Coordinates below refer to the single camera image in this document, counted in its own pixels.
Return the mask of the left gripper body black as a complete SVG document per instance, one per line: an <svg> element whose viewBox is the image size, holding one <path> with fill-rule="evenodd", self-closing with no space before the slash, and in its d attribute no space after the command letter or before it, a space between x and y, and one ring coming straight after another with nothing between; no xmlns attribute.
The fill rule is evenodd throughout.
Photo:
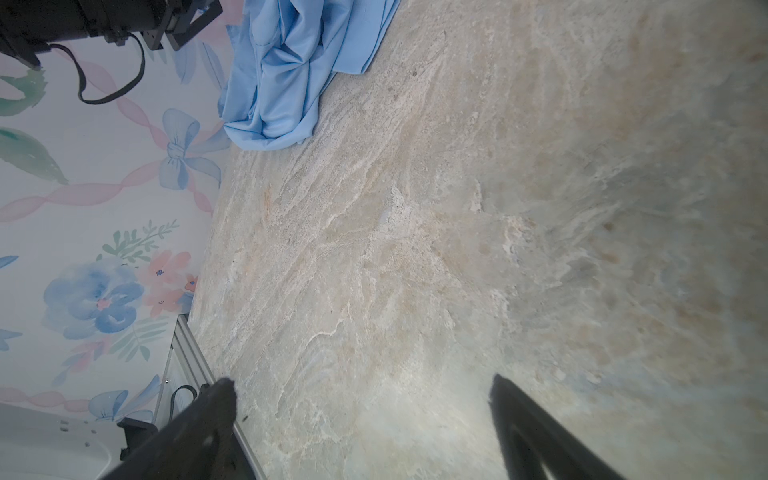
<svg viewBox="0 0 768 480"><path fill-rule="evenodd" d="M223 13L218 1L19 0L1 3L1 50L42 52L58 41L139 33L150 50L179 50Z"/></svg>

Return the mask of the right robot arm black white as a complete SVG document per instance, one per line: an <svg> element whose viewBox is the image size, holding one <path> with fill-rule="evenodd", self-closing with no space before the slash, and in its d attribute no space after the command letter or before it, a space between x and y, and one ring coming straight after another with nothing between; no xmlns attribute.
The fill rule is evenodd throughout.
<svg viewBox="0 0 768 480"><path fill-rule="evenodd" d="M511 479L617 479L511 380L497 375L489 407ZM232 380L203 387L158 428L132 418L87 423L4 404L4 479L262 479L236 422Z"/></svg>

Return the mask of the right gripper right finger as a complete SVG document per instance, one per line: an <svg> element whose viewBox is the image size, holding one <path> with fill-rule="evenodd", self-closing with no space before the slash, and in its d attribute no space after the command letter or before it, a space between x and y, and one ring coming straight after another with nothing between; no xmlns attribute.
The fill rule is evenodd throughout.
<svg viewBox="0 0 768 480"><path fill-rule="evenodd" d="M496 374L489 407L510 479L612 479L622 475L511 380Z"/></svg>

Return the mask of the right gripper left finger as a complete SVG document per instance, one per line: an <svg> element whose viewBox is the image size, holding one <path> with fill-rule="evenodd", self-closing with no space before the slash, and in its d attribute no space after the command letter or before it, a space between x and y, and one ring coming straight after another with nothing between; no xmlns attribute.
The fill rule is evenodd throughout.
<svg viewBox="0 0 768 480"><path fill-rule="evenodd" d="M106 479L262 479L236 435L235 383L206 387L166 426L125 419L117 423L126 446Z"/></svg>

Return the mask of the light blue cloth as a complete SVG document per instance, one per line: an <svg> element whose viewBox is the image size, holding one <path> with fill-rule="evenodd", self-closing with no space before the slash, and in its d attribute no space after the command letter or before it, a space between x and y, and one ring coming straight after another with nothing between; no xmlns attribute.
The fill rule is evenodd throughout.
<svg viewBox="0 0 768 480"><path fill-rule="evenodd" d="M392 0L247 1L229 29L233 63L219 100L227 136L276 151L313 134L336 74L361 75L399 7Z"/></svg>

